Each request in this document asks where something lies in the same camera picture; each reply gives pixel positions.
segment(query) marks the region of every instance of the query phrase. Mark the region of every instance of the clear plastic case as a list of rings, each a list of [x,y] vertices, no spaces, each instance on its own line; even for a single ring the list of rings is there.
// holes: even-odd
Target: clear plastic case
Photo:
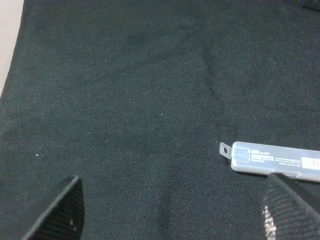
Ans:
[[[231,167],[237,172],[283,173],[320,182],[320,151],[237,141],[232,147],[222,142],[220,153],[231,159]]]

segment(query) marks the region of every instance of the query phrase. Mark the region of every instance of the metal tab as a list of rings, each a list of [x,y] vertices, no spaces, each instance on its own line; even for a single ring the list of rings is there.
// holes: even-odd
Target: metal tab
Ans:
[[[227,144],[220,142],[220,154],[225,156],[228,159],[231,159],[231,151],[232,147],[228,146]]]

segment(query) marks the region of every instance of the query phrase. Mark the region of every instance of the black fabric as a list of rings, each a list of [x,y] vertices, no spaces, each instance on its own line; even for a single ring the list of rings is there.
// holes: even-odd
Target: black fabric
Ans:
[[[289,0],[27,0],[0,221],[80,175],[84,240],[265,239],[266,177],[233,172],[219,143],[320,150],[319,26]]]

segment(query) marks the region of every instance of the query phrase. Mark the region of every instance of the black nylon strap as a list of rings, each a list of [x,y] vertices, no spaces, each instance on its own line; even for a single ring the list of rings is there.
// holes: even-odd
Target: black nylon strap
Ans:
[[[302,6],[307,9],[320,11],[320,0],[305,0]]]

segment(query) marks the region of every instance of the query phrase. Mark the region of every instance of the white background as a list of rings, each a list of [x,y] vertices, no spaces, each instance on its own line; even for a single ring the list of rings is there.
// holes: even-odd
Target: white background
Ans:
[[[17,41],[24,0],[0,0],[0,95]]]

